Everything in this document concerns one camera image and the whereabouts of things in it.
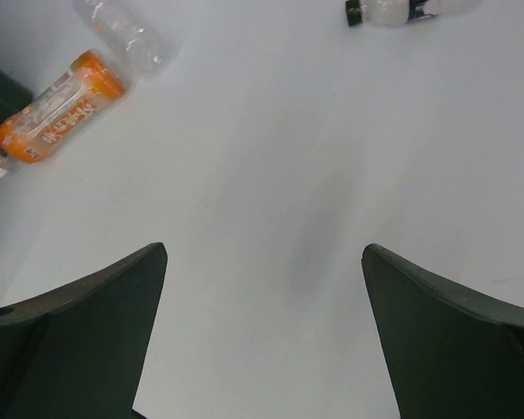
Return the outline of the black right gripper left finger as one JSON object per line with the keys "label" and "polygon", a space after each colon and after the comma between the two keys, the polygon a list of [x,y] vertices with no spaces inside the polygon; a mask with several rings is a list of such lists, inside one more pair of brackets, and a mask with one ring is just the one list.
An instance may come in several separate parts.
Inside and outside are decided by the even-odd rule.
{"label": "black right gripper left finger", "polygon": [[168,254],[153,243],[0,307],[0,418],[139,418]]}

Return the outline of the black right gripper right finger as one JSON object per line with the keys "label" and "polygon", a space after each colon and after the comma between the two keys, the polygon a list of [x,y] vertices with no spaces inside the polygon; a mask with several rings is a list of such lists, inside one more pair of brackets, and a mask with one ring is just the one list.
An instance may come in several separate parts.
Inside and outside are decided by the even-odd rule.
{"label": "black right gripper right finger", "polygon": [[362,272],[402,418],[524,418],[524,308],[378,244]]}

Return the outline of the orange label bottle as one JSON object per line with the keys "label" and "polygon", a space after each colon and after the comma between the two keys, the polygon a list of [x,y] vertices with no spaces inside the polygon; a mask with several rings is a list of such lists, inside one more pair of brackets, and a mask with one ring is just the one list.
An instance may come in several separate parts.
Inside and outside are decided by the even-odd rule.
{"label": "orange label bottle", "polygon": [[0,178],[18,163],[48,159],[67,138],[121,99],[128,84],[99,52],[88,50],[32,103],[0,126]]}

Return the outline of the clear bottle black cap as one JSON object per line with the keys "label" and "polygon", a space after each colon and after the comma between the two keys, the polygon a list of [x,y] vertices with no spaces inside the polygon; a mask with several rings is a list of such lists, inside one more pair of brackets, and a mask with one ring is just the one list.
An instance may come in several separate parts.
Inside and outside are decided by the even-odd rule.
{"label": "clear bottle black cap", "polygon": [[481,1],[453,0],[348,0],[345,12],[350,27],[372,24],[399,27],[419,20],[467,13]]}

